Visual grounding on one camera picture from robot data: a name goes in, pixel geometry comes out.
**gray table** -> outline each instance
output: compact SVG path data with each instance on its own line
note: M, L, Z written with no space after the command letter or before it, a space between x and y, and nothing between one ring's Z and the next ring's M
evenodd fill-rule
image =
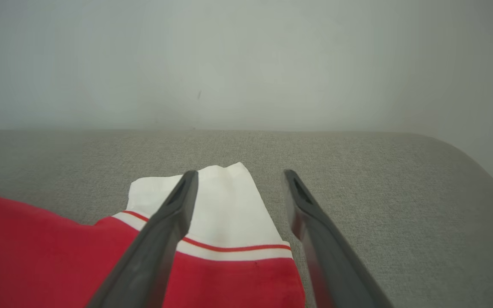
M84 224L132 181L242 162L313 292L281 188L298 172L396 307L493 307L493 178L436 139L395 133L0 131L0 196Z

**red fabric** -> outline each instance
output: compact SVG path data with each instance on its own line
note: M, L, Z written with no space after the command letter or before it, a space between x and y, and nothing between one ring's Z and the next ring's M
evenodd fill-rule
M0 198L0 307L84 307L137 234L115 218L84 226ZM264 247L246 247L252 249ZM304 302L292 259L208 261L176 253L164 307L299 308Z

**white stripe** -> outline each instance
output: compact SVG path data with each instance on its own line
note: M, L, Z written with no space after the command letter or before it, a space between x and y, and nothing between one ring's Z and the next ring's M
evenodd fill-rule
M248 250L244 252L215 252L181 240L176 251L212 261L255 261L263 259L290 258L292 252L285 248Z
M126 223L127 225L131 226L132 228L135 228L136 230L142 230L142 228L145 226L146 222L143 221L142 219L134 216L134 215L130 215L130 214L127 214L127 213L117 213L115 215L113 215L113 217L121 220L122 222Z

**red stripe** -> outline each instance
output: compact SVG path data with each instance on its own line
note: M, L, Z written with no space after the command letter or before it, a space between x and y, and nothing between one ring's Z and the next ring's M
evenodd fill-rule
M135 217L138 217L140 218L141 220L147 222L149 219L145 218L144 216L138 214L138 213L135 213L135 212L132 212L132 211L129 211L129 210L124 210L123 213L127 213L127 214L130 214L130 215L133 215Z
M247 247L223 248L223 247L216 247L216 246L211 246L211 245L203 244L203 243L197 242L197 240L192 240L192 239L187 238L187 237L184 237L182 240L184 242L190 243L190 244L195 245L197 247L201 247L201 248L213 250L215 252L247 252L249 250L272 249L272 248L281 248L281 249L291 250L289 246L282 245L282 244L256 245L256 246L247 246Z

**red garment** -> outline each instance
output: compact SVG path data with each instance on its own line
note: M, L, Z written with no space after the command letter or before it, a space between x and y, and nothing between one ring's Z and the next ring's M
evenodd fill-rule
M86 306L137 234L113 217L84 226L0 198L0 307ZM184 251L222 249L195 240L181 244ZM304 301L291 258L212 261L177 252L164 307L303 307Z

